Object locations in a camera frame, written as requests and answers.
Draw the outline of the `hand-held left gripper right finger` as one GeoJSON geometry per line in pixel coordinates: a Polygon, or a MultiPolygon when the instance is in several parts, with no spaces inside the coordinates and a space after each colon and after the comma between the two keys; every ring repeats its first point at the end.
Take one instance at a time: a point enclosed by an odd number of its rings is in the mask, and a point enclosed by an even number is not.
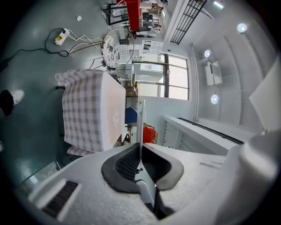
{"type": "Polygon", "coordinates": [[[160,173],[159,225],[254,225],[275,221],[278,131],[263,132],[225,157],[143,145],[143,162],[160,173]]]}

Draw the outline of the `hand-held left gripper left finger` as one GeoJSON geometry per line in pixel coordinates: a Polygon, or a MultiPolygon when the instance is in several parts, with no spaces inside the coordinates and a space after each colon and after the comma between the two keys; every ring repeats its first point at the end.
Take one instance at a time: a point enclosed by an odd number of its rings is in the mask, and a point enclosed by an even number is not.
{"type": "Polygon", "coordinates": [[[107,159],[132,147],[132,144],[125,145],[81,157],[47,178],[29,195],[43,222],[57,225],[157,223],[140,194],[117,192],[102,175],[102,165],[107,159]]]}

